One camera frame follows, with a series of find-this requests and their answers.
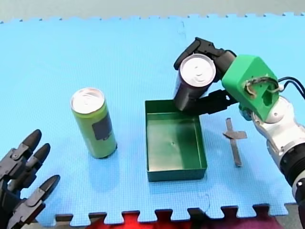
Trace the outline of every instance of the blue foam mat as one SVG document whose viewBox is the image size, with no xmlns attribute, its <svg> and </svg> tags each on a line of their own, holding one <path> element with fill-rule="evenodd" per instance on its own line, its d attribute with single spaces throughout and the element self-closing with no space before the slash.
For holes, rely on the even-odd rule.
<svg viewBox="0 0 305 229">
<path fill-rule="evenodd" d="M 155 221 L 156 209 L 172 209 L 172 220 L 189 218 L 200 208 L 221 218 L 223 206 L 237 206 L 238 217 L 255 216 L 252 206 L 269 204 L 271 215 L 286 214 L 294 202 L 291 188 L 269 156 L 265 140 L 237 105 L 201 124 L 208 170 L 203 180 L 149 183 L 146 174 L 145 100 L 171 99 L 176 79 L 173 62 L 195 36 L 237 54 L 260 55 L 278 77 L 302 72 L 305 17 L 246 18 L 170 17 L 129 20 L 114 18 L 60 21 L 13 21 L 0 25 L 0 156 L 40 128 L 41 144 L 51 153 L 28 196 L 45 179 L 61 181 L 37 220 L 55 223 L 56 214 L 73 214 L 72 226 L 90 223 L 88 214 L 105 212 L 106 223 L 123 222 L 122 212 L 140 211 L 139 221 Z M 105 92 L 118 150 L 104 160 L 89 156 L 71 114 L 71 95 L 86 86 Z M 213 85 L 210 91 L 220 88 Z M 284 95 L 304 123 L 303 100 L 293 88 Z M 225 118 L 248 139 L 238 141 L 242 168 L 235 168 L 229 141 L 222 136 Z"/>
</svg>

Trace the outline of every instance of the green tray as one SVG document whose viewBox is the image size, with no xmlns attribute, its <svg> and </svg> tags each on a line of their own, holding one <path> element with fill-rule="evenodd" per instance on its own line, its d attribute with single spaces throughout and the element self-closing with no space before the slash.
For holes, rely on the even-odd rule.
<svg viewBox="0 0 305 229">
<path fill-rule="evenodd" d="M 173 100 L 145 101 L 149 181 L 204 177 L 207 168 L 198 116 L 176 109 Z"/>
</svg>

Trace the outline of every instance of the white floor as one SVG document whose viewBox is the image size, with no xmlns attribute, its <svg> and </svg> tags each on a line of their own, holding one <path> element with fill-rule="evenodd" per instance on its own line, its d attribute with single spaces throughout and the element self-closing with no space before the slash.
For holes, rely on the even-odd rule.
<svg viewBox="0 0 305 229">
<path fill-rule="evenodd" d="M 305 12 L 304 0 L 1 0 L 0 21 L 13 18 L 27 20 L 32 17 L 47 19 L 59 16 L 63 19 L 71 16 L 87 18 L 99 16 L 108 18 L 119 16 L 148 17 L 151 15 L 168 16 L 188 14 L 206 15 L 217 13 L 224 16 L 236 13 L 266 12 L 281 14 L 293 11 Z"/>
</svg>

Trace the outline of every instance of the black wire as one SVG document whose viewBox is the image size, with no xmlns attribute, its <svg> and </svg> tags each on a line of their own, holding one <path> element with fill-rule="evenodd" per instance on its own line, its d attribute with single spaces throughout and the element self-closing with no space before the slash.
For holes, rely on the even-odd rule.
<svg viewBox="0 0 305 229">
<path fill-rule="evenodd" d="M 289 84 L 293 84 L 296 89 L 299 91 L 299 93 L 301 94 L 301 96 L 305 99 L 305 93 L 302 92 L 302 90 L 299 88 L 298 84 L 292 80 L 288 80 L 287 82 L 285 82 L 284 84 L 284 90 L 286 89 L 286 87 L 289 85 Z"/>
<path fill-rule="evenodd" d="M 288 76 L 288 77 L 283 77 L 283 78 L 279 79 L 278 82 L 281 82 L 281 81 L 284 81 L 284 80 L 295 81 L 300 86 L 300 88 L 302 89 L 303 94 L 305 94 L 305 88 L 304 88 L 304 86 L 302 85 L 302 83 L 298 79 L 296 79 L 294 77 Z"/>
</svg>

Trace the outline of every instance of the black can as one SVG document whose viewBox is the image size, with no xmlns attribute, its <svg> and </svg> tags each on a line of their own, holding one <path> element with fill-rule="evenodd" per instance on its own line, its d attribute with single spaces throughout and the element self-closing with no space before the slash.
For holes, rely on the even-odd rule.
<svg viewBox="0 0 305 229">
<path fill-rule="evenodd" d="M 187 111 L 194 106 L 212 84 L 216 67 L 208 56 L 193 54 L 185 58 L 178 70 L 174 103 L 180 111 Z"/>
</svg>

